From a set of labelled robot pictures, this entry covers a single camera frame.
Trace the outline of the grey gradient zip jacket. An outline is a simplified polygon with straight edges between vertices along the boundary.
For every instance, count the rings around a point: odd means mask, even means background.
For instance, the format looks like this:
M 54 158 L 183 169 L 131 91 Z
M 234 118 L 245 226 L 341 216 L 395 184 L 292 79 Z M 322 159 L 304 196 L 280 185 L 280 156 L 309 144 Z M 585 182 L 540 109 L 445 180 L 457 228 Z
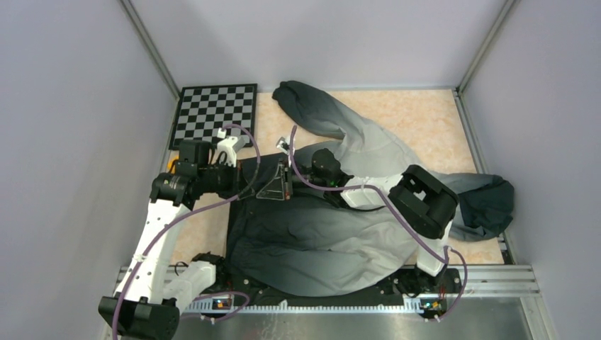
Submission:
M 291 80 L 281 82 L 272 97 L 300 128 L 323 137 L 320 143 L 296 147 L 296 165 L 308 166 L 313 152 L 322 148 L 334 154 L 345 173 L 358 177 L 390 176 L 420 163 L 390 128 L 325 91 Z M 503 177 L 440 172 L 434 177 L 459 197 L 451 237 L 490 239 L 511 223 L 515 190 Z M 285 201 L 244 199 L 228 235 L 226 262 L 260 280 L 271 270 L 284 270 L 365 283 L 400 268 L 417 248 L 388 208 L 336 208 L 320 191 L 302 188 Z

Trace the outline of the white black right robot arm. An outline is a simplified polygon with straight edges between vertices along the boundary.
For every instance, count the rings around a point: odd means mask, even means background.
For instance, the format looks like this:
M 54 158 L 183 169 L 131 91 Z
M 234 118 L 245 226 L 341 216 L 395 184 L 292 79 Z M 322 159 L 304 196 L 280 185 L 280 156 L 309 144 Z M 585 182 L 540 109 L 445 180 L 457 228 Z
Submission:
M 448 237 L 459 204 L 458 196 L 416 164 L 384 177 L 357 177 L 342 170 L 328 149 L 315 151 L 310 165 L 293 164 L 293 155 L 277 163 L 275 174 L 256 197 L 290 200 L 296 188 L 317 188 L 336 208 L 370 212 L 388 208 L 420 248 L 415 281 L 425 292 L 444 283 L 448 267 Z

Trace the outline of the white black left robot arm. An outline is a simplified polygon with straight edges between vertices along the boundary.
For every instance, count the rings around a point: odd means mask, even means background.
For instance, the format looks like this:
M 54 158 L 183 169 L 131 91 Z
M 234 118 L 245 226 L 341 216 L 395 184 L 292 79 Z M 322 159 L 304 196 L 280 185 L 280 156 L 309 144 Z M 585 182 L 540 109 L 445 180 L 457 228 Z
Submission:
M 205 289 L 224 289 L 228 275 L 214 255 L 192 261 L 169 283 L 165 277 L 181 223 L 243 193 L 237 153 L 245 145 L 241 137 L 224 137 L 216 144 L 184 140 L 171 169 L 153 180 L 131 262 L 114 293 L 99 303 L 113 339 L 172 339 L 180 316 Z

